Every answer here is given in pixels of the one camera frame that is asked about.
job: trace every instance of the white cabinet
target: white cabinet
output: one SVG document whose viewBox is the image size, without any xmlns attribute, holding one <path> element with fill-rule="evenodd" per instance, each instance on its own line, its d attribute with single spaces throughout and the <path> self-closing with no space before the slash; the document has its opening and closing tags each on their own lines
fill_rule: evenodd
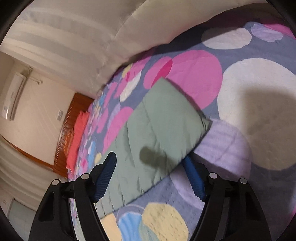
<svg viewBox="0 0 296 241">
<path fill-rule="evenodd" d="M 0 206 L 6 217 L 8 217 L 12 201 L 13 197 L 0 187 Z"/>
</svg>

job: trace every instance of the red pillow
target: red pillow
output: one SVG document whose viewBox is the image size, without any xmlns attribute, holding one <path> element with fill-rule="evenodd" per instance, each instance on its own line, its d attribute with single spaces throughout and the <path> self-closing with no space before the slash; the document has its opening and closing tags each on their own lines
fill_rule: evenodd
<svg viewBox="0 0 296 241">
<path fill-rule="evenodd" d="M 78 150 L 88 118 L 89 112 L 80 111 L 74 125 L 74 137 L 68 152 L 66 165 L 66 168 L 70 169 L 72 173 L 74 173 L 75 170 Z"/>
</svg>

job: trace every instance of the beige wall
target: beige wall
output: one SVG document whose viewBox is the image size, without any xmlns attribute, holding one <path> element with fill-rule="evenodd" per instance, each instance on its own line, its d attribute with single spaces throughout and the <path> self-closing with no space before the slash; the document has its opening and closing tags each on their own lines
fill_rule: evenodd
<svg viewBox="0 0 296 241">
<path fill-rule="evenodd" d="M 14 60 L 9 55 L 0 52 L 0 93 L 4 87 L 8 74 L 10 73 Z"/>
<path fill-rule="evenodd" d="M 1 107 L 14 73 L 26 69 L 24 64 L 15 60 L 0 96 Z M 32 79 L 27 81 L 15 119 L 0 118 L 0 134 L 30 155 L 53 164 L 59 133 L 74 91 L 36 71 L 31 76 L 43 83 L 38 85 Z M 61 121 L 57 120 L 59 110 L 64 112 Z"/>
</svg>

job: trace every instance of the yellow spot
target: yellow spot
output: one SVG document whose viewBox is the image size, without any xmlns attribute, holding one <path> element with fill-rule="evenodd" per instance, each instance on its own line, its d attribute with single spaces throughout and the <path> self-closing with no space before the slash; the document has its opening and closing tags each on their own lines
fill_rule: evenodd
<svg viewBox="0 0 296 241">
<path fill-rule="evenodd" d="M 129 64 L 127 67 L 124 68 L 124 70 L 122 71 L 122 77 L 124 78 L 126 76 L 126 74 L 130 71 L 131 67 L 133 66 L 133 64 Z"/>
<path fill-rule="evenodd" d="M 101 158 L 102 158 L 102 154 L 99 152 L 99 153 L 96 155 L 96 158 L 95 158 L 95 160 L 94 160 L 95 165 L 97 165 L 97 164 L 100 162 Z"/>
<path fill-rule="evenodd" d="M 187 241 L 188 228 L 178 211 L 168 204 L 149 203 L 142 215 L 143 223 L 159 241 Z"/>
<path fill-rule="evenodd" d="M 101 219 L 101 224 L 111 241 L 122 241 L 121 232 L 116 224 L 116 218 L 113 213 Z"/>
</svg>

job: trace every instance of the silver screw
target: silver screw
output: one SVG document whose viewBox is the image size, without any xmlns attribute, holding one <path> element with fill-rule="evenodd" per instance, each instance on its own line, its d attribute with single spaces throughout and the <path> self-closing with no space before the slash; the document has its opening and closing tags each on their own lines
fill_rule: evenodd
<svg viewBox="0 0 296 241">
<path fill-rule="evenodd" d="M 59 180 L 58 179 L 55 179 L 52 181 L 52 185 L 56 186 L 59 184 Z"/>
<path fill-rule="evenodd" d="M 214 172 L 210 173 L 210 178 L 216 179 L 217 177 L 218 177 L 218 175 L 216 173 L 214 173 Z"/>
<path fill-rule="evenodd" d="M 241 179 L 240 179 L 240 182 L 241 182 L 242 184 L 247 184 L 247 183 L 248 183 L 248 181 L 247 181 L 245 178 L 241 178 Z"/>
<path fill-rule="evenodd" d="M 81 179 L 83 179 L 83 180 L 86 180 L 86 179 L 88 179 L 89 178 L 89 174 L 88 173 L 84 173 L 84 174 L 82 174 L 82 176 L 81 176 Z"/>
</svg>

